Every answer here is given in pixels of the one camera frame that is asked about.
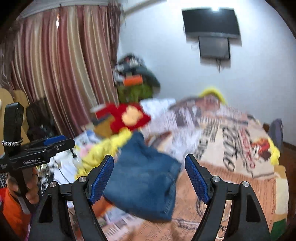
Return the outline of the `orange sleeve left forearm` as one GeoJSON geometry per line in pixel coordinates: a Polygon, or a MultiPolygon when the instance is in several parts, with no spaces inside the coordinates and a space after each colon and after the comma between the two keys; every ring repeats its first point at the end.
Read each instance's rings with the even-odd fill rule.
{"type": "Polygon", "coordinates": [[[8,188],[1,188],[1,213],[9,227],[20,240],[28,240],[30,214],[24,214],[20,204],[12,197],[8,188]]]}

